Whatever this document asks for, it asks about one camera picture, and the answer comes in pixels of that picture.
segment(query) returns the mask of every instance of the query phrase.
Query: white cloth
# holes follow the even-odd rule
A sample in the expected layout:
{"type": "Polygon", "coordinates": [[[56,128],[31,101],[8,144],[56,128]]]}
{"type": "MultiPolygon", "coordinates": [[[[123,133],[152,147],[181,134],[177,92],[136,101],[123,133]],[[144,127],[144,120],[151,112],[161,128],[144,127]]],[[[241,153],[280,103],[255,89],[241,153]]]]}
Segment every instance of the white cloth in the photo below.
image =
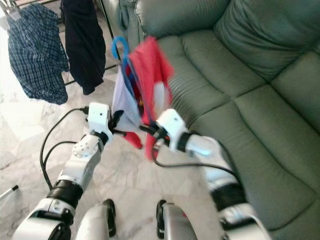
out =
{"type": "Polygon", "coordinates": [[[124,113],[120,117],[115,129],[124,132],[138,132],[139,125],[142,123],[142,120],[139,114],[137,101],[130,94],[125,85],[124,76],[122,75],[120,66],[118,66],[118,73],[116,75],[113,93],[112,115],[119,110],[123,110],[124,113]]]}

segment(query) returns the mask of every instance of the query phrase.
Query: sofa backrest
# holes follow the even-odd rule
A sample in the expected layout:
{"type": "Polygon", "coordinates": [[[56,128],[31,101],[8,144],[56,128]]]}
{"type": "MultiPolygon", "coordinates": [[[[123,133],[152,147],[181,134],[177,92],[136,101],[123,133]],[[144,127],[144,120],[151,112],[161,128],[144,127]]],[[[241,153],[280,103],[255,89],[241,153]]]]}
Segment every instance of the sofa backrest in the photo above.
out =
{"type": "Polygon", "coordinates": [[[169,35],[212,29],[230,0],[139,0],[135,14],[149,36],[169,35]]]}
{"type": "Polygon", "coordinates": [[[320,134],[320,42],[286,67],[271,84],[320,134]]]}
{"type": "Polygon", "coordinates": [[[320,0],[232,0],[214,30],[270,81],[320,39],[320,0]]]}
{"type": "Polygon", "coordinates": [[[231,0],[214,31],[320,134],[320,0],[231,0]]]}

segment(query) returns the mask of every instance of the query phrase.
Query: red cloth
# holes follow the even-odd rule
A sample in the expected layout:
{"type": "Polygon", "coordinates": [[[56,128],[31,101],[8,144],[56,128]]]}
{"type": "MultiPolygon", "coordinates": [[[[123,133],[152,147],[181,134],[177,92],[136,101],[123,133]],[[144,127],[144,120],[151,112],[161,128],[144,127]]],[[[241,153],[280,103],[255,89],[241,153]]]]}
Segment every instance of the red cloth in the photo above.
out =
{"type": "MultiPolygon", "coordinates": [[[[150,125],[157,117],[154,111],[155,84],[163,83],[169,92],[169,103],[171,103],[172,94],[168,80],[174,74],[174,69],[160,50],[154,37],[148,37],[137,46],[134,52],[129,54],[129,58],[139,80],[139,90],[143,99],[142,121],[144,124],[150,125]]],[[[154,143],[155,139],[148,134],[145,143],[145,155],[148,159],[152,159],[151,151],[154,143]]]]}
{"type": "Polygon", "coordinates": [[[136,133],[128,131],[123,138],[131,143],[136,149],[142,149],[143,145],[136,133]]]}

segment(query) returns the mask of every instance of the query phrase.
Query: clothes drying rack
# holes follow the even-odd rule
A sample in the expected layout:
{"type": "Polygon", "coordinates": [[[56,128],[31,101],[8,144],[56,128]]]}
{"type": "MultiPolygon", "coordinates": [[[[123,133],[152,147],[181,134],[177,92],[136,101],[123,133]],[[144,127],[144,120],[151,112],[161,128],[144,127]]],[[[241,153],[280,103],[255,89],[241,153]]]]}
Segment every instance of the clothes drying rack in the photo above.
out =
{"type": "MultiPolygon", "coordinates": [[[[20,9],[21,7],[29,5],[29,4],[40,3],[43,5],[46,5],[46,4],[57,2],[57,1],[60,1],[60,0],[31,0],[31,1],[28,1],[28,0],[0,0],[0,7],[3,10],[4,14],[7,16],[14,9],[20,9]]],[[[106,24],[108,26],[108,30],[109,30],[111,39],[114,40],[114,33],[113,33],[111,25],[110,25],[110,21],[109,21],[108,15],[107,15],[105,4],[104,4],[103,0],[99,0],[99,2],[102,7],[102,13],[104,15],[104,19],[105,19],[106,24]]],[[[119,50],[118,50],[117,46],[115,47],[115,50],[116,50],[116,55],[117,55],[118,60],[121,61],[121,57],[120,57],[119,50]]],[[[117,66],[117,64],[107,66],[104,70],[109,70],[109,69],[115,68],[116,66],[117,66]]],[[[75,81],[67,82],[66,85],[69,85],[74,82],[75,81]]]]}

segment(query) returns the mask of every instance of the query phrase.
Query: sofa cushion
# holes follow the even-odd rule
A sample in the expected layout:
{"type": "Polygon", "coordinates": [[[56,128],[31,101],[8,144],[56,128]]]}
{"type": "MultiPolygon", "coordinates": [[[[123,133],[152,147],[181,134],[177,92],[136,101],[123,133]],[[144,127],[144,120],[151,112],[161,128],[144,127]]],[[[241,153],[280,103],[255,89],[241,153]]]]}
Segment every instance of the sofa cushion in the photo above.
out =
{"type": "Polygon", "coordinates": [[[276,239],[320,236],[320,136],[272,87],[237,97],[190,128],[229,150],[249,202],[276,239]]]}
{"type": "Polygon", "coordinates": [[[300,56],[272,85],[320,134],[320,54],[300,56]]]}
{"type": "Polygon", "coordinates": [[[319,40],[319,42],[315,45],[314,51],[315,51],[317,54],[320,54],[320,40],[319,40]]]}
{"type": "Polygon", "coordinates": [[[272,80],[320,37],[319,0],[232,0],[215,25],[219,39],[272,80]]]}
{"type": "Polygon", "coordinates": [[[202,114],[265,83],[230,53],[212,30],[159,39],[174,67],[174,108],[189,126],[202,114]]]}
{"type": "Polygon", "coordinates": [[[162,38],[212,29],[229,0],[139,0],[135,13],[146,35],[162,38]]]}

